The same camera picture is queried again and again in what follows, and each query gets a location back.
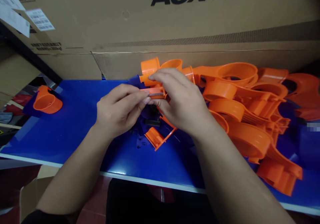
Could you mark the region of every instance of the blue table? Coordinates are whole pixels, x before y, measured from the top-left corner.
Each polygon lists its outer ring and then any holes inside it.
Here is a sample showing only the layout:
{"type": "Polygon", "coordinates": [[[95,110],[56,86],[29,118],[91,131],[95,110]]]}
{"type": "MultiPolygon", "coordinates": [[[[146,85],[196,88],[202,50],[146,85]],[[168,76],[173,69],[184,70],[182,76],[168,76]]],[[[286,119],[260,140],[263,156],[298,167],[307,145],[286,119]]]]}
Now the blue table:
{"type": "MultiPolygon", "coordinates": [[[[12,140],[1,148],[0,157],[61,167],[85,137],[96,119],[96,103],[126,81],[63,81],[56,89],[62,109],[52,115],[31,117],[12,140]]],[[[147,144],[137,148],[137,135],[125,133],[110,145],[101,174],[135,182],[204,193],[200,165],[190,143],[172,136],[158,151],[147,144]]],[[[284,206],[320,216],[320,174],[304,171],[292,197],[270,187],[284,206]]]]}

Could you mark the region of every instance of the orange plastic part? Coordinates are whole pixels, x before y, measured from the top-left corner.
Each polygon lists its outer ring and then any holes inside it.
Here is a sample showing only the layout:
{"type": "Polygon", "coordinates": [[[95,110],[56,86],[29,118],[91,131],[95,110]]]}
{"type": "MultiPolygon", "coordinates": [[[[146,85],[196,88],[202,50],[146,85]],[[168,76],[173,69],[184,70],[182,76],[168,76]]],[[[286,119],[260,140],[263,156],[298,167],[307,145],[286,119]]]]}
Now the orange plastic part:
{"type": "Polygon", "coordinates": [[[154,128],[150,128],[149,131],[145,133],[146,138],[149,142],[154,146],[155,150],[158,150],[161,145],[167,141],[167,139],[177,130],[175,127],[167,136],[163,138],[163,136],[154,128]]]}
{"type": "Polygon", "coordinates": [[[228,99],[216,99],[210,102],[208,109],[211,112],[223,113],[228,115],[228,121],[241,122],[245,107],[243,104],[228,99]]]}
{"type": "Polygon", "coordinates": [[[259,82],[252,85],[250,89],[263,92],[270,92],[277,95],[281,99],[288,95],[288,89],[279,83],[259,82]]]}
{"type": "Polygon", "coordinates": [[[181,72],[182,71],[182,60],[181,59],[169,60],[160,66],[160,69],[163,69],[163,68],[175,68],[181,72]]]}
{"type": "Polygon", "coordinates": [[[272,137],[260,128],[243,123],[228,122],[228,136],[232,140],[241,155],[250,157],[251,162],[258,164],[263,159],[272,143],[272,137]]]}
{"type": "Polygon", "coordinates": [[[164,99],[166,95],[163,87],[140,89],[140,90],[149,91],[149,97],[151,99],[164,99]]]}
{"type": "Polygon", "coordinates": [[[319,79],[303,73],[289,74],[287,79],[297,84],[297,89],[286,97],[301,107],[296,113],[308,121],[316,120],[320,109],[319,79]]]}
{"type": "Polygon", "coordinates": [[[158,57],[150,59],[147,61],[141,62],[142,76],[140,76],[140,82],[144,82],[145,86],[158,86],[160,85],[157,81],[149,80],[149,76],[155,73],[158,69],[163,68],[176,68],[179,71],[182,71],[182,60],[181,59],[172,59],[160,66],[158,57]]]}
{"type": "Polygon", "coordinates": [[[142,76],[140,76],[140,82],[144,82],[145,86],[152,86],[158,84],[157,81],[149,80],[149,76],[155,73],[160,68],[158,57],[141,62],[142,76]]]}
{"type": "Polygon", "coordinates": [[[229,132],[229,125],[227,121],[224,119],[223,116],[221,116],[219,113],[209,110],[214,119],[217,121],[217,123],[223,128],[223,130],[226,131],[226,133],[229,132]]]}
{"type": "Polygon", "coordinates": [[[48,90],[51,89],[44,85],[41,85],[38,88],[33,108],[38,111],[52,114],[58,112],[62,108],[62,101],[56,98],[53,94],[50,94],[48,90]]]}
{"type": "Polygon", "coordinates": [[[282,83],[288,74],[287,69],[260,68],[258,69],[258,82],[282,83]]]}
{"type": "Polygon", "coordinates": [[[257,175],[281,193],[291,196],[296,180],[303,178],[303,170],[271,145],[257,175]]]}
{"type": "Polygon", "coordinates": [[[270,118],[284,99],[264,91],[256,91],[237,86],[227,81],[212,81],[207,83],[203,97],[207,101],[218,98],[233,99],[238,96],[249,112],[263,118],[270,118]]]}
{"type": "Polygon", "coordinates": [[[182,73],[183,73],[191,82],[193,82],[194,84],[196,84],[195,81],[194,81],[194,74],[193,74],[193,69],[192,69],[191,66],[182,69],[182,73]]]}
{"type": "Polygon", "coordinates": [[[295,114],[307,121],[315,121],[320,119],[320,108],[300,108],[295,110],[295,114]]]}
{"type": "MultiPolygon", "coordinates": [[[[224,115],[223,117],[228,123],[243,121],[248,125],[257,127],[258,129],[262,130],[263,133],[267,133],[269,135],[267,137],[267,141],[270,140],[270,137],[272,138],[271,144],[273,145],[276,145],[278,135],[285,132],[290,121],[288,118],[283,118],[279,114],[278,110],[274,112],[270,119],[258,117],[249,112],[243,104],[235,100],[215,99],[210,102],[208,109],[210,112],[222,113],[222,115],[224,115]]],[[[229,133],[233,135],[234,139],[240,138],[237,136],[237,133],[232,133],[232,131],[233,130],[230,130],[229,133]]],[[[258,163],[259,159],[261,159],[261,156],[256,156],[255,152],[257,149],[259,149],[260,153],[265,155],[266,147],[256,145],[256,140],[252,141],[253,143],[249,143],[249,141],[237,142],[237,148],[239,148],[239,150],[247,150],[249,162],[258,163]]]]}
{"type": "Polygon", "coordinates": [[[249,63],[229,63],[216,67],[200,66],[193,69],[195,83],[200,87],[205,87],[205,82],[214,80],[226,80],[238,86],[247,86],[257,79],[257,67],[249,63]]]}

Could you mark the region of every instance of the orange plastic ring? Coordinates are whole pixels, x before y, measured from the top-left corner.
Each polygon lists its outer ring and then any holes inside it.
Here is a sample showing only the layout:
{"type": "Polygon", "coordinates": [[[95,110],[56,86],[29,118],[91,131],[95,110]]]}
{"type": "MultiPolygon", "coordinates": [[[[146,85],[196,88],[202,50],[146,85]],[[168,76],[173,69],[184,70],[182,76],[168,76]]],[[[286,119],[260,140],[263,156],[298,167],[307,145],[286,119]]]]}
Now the orange plastic ring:
{"type": "Polygon", "coordinates": [[[227,81],[212,81],[207,83],[202,95],[207,101],[217,98],[233,99],[236,91],[237,87],[232,83],[227,81]]]}
{"type": "Polygon", "coordinates": [[[208,109],[212,112],[227,114],[238,122],[241,122],[245,111],[243,104],[229,99],[215,99],[210,102],[208,109]]]}
{"type": "Polygon", "coordinates": [[[272,137],[256,126],[243,122],[228,122],[229,137],[241,155],[263,159],[272,143],[272,137]]]}

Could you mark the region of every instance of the red object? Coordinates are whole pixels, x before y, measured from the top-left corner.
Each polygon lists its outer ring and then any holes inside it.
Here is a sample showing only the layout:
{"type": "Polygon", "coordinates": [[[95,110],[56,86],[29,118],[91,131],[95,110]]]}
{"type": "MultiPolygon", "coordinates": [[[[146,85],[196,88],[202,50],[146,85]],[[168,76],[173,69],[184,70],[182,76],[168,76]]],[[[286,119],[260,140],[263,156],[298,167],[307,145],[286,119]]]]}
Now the red object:
{"type": "MultiPolygon", "coordinates": [[[[12,101],[14,101],[14,102],[16,102],[17,104],[20,104],[21,106],[24,107],[24,106],[29,102],[29,100],[30,100],[31,98],[32,98],[31,95],[17,94],[16,96],[14,96],[14,98],[12,99],[12,101]]],[[[23,115],[22,109],[14,106],[13,104],[7,105],[4,112],[12,112],[14,116],[23,115]]]]}

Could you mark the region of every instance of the dark blue plastic piece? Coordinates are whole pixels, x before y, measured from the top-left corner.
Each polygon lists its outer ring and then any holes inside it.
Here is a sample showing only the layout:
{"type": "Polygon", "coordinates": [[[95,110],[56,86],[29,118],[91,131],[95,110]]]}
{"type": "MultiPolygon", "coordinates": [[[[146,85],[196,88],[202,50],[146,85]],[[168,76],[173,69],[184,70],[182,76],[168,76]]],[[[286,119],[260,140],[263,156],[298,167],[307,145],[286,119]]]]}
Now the dark blue plastic piece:
{"type": "Polygon", "coordinates": [[[37,98],[37,94],[35,94],[30,100],[29,102],[24,106],[22,113],[26,114],[26,115],[30,115],[30,116],[35,116],[35,117],[41,117],[43,112],[35,110],[33,108],[33,104],[36,101],[37,98]]]}
{"type": "Polygon", "coordinates": [[[132,86],[135,86],[135,87],[139,88],[139,89],[145,89],[145,88],[147,88],[147,87],[144,85],[144,83],[141,83],[141,82],[140,82],[140,77],[139,77],[139,75],[136,75],[136,76],[133,76],[132,78],[130,78],[130,79],[128,80],[128,83],[129,83],[130,85],[132,85],[132,86]]]}

